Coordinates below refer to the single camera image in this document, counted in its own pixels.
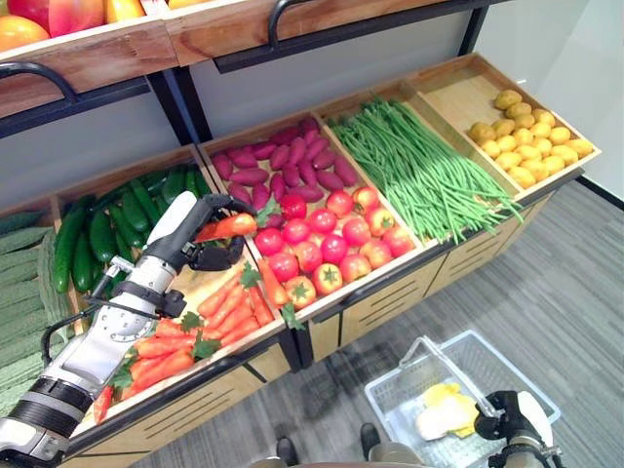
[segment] red tomato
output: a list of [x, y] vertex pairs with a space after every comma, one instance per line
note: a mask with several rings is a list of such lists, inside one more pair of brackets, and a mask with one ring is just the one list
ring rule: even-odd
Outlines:
[[367, 258], [373, 269], [379, 268], [392, 260], [390, 247], [378, 239], [371, 239], [361, 246], [360, 254]]
[[280, 200], [280, 207], [282, 208], [282, 216], [286, 219], [301, 218], [304, 219], [307, 214], [307, 206], [305, 200], [301, 195], [294, 193], [287, 193]]
[[331, 263], [323, 263], [314, 270], [312, 281], [318, 293], [331, 294], [342, 288], [342, 273], [337, 266]]
[[310, 235], [310, 226], [303, 219], [291, 219], [282, 228], [282, 238], [292, 246], [305, 241]]
[[279, 252], [284, 246], [284, 239], [279, 229], [267, 227], [255, 235], [255, 246], [264, 256], [271, 256]]
[[347, 241], [336, 234], [330, 234], [321, 244], [323, 261], [337, 265], [347, 255]]
[[294, 254], [299, 260], [299, 268], [303, 273], [312, 273], [323, 263], [321, 249], [311, 242], [301, 242], [294, 247]]
[[371, 239], [371, 230], [363, 219], [354, 217], [342, 226], [342, 237], [350, 246], [360, 247]]
[[372, 187], [360, 187], [353, 192], [353, 201], [355, 202], [355, 212], [365, 215], [373, 208], [379, 206], [379, 196], [377, 191]]
[[335, 213], [331, 212], [327, 208], [320, 208], [312, 212], [308, 217], [308, 224], [314, 232], [320, 232], [327, 234], [335, 229], [335, 225], [338, 222], [335, 217]]
[[340, 262], [340, 272], [342, 273], [344, 281], [352, 283], [371, 273], [371, 264], [363, 255], [353, 253], [342, 259]]
[[299, 273], [299, 265], [294, 255], [290, 253], [276, 253], [269, 257], [269, 266], [280, 283], [288, 281]]
[[378, 207], [367, 213], [367, 223], [370, 234], [375, 237], [383, 236], [390, 228], [394, 227], [395, 220], [389, 210]]
[[336, 216], [343, 217], [353, 210], [353, 200], [344, 190], [335, 190], [328, 197], [325, 206]]
[[401, 226], [395, 226], [382, 237], [383, 242], [388, 244], [393, 256], [401, 256], [416, 247], [410, 234]]
[[316, 299], [314, 285], [305, 276], [296, 276], [286, 283], [286, 293], [296, 310], [307, 307]]

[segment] black shoe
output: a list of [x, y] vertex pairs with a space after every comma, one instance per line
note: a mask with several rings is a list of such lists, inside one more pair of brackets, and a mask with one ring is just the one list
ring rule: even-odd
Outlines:
[[369, 452], [371, 449], [381, 442], [377, 428], [369, 422], [362, 424], [360, 428], [360, 442], [362, 443], [362, 452], [364, 459], [369, 461]]
[[299, 464], [299, 457], [296, 456], [293, 441], [288, 437], [283, 437], [277, 441], [277, 456], [279, 456], [287, 466], [295, 466]]

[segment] green cucumber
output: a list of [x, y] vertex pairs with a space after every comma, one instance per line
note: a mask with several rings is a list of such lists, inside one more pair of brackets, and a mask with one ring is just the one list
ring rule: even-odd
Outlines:
[[97, 260], [108, 263], [117, 254], [110, 219], [104, 211], [94, 213], [89, 225], [89, 241]]

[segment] robotic hand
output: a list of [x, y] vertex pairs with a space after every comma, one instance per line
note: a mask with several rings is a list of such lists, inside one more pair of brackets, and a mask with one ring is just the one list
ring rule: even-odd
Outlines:
[[[228, 249], [193, 243], [207, 222], [224, 217], [221, 209], [255, 215], [253, 207], [229, 195], [198, 200], [183, 192], [154, 227], [136, 266], [118, 256], [113, 259], [88, 299], [97, 313], [89, 331], [74, 337], [51, 362], [46, 349], [43, 373], [9, 416], [0, 419], [0, 466], [3, 462], [23, 467], [60, 464], [69, 437], [130, 347], [151, 330], [155, 320], [177, 317], [184, 309], [183, 294], [168, 291], [182, 267], [220, 271], [239, 260], [242, 237], [233, 238]], [[129, 275], [115, 287], [113, 298], [98, 298], [120, 270]], [[71, 321], [50, 328], [42, 342]]]

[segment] purple sweet potato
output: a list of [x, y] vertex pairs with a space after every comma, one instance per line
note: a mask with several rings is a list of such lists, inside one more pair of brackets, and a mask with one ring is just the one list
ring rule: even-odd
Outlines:
[[333, 162], [333, 171], [342, 179], [344, 185], [352, 187], [358, 181], [358, 173], [349, 164], [344, 156], [336, 156]]
[[232, 162], [225, 153], [217, 153], [213, 156], [213, 165], [216, 169], [216, 173], [223, 180], [228, 180], [230, 176], [232, 176]]
[[238, 198], [240, 201], [251, 204], [252, 197], [250, 197], [250, 192], [247, 191], [240, 183], [232, 182], [227, 187], [227, 192], [232, 195], [234, 198]]
[[242, 169], [230, 176], [231, 181], [247, 185], [248, 187], [253, 187], [257, 183], [264, 183], [268, 178], [269, 173], [260, 168]]
[[282, 169], [289, 161], [290, 152], [291, 149], [285, 144], [278, 146], [271, 155], [271, 169], [273, 171], [279, 171], [280, 169]]
[[330, 192], [342, 190], [344, 188], [342, 179], [330, 171], [317, 171], [316, 179], [322, 187], [327, 188]]

